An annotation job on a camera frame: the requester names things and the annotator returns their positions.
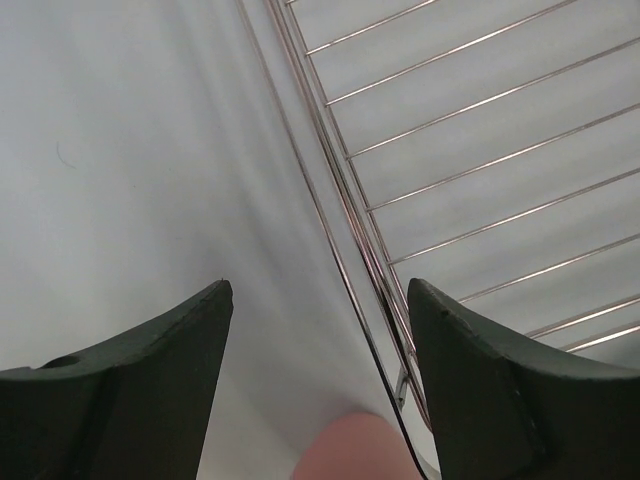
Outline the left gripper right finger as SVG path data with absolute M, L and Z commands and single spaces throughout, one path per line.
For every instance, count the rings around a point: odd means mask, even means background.
M 639 373 L 544 345 L 414 278 L 409 320 L 445 479 L 635 479 Z

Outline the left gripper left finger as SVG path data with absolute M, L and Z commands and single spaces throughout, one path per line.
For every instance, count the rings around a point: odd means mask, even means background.
M 1 374 L 5 479 L 193 479 L 233 314 L 219 280 L 168 312 Z

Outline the metal wire dish rack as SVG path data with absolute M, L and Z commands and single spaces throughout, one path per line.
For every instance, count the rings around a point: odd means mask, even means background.
M 410 281 L 639 367 L 635 1 L 241 1 L 411 456 L 450 475 Z

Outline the pink plastic cup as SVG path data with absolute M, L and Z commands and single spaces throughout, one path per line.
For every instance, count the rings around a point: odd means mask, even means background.
M 408 480 L 419 473 L 400 433 L 384 418 L 352 413 L 328 425 L 297 462 L 294 480 Z

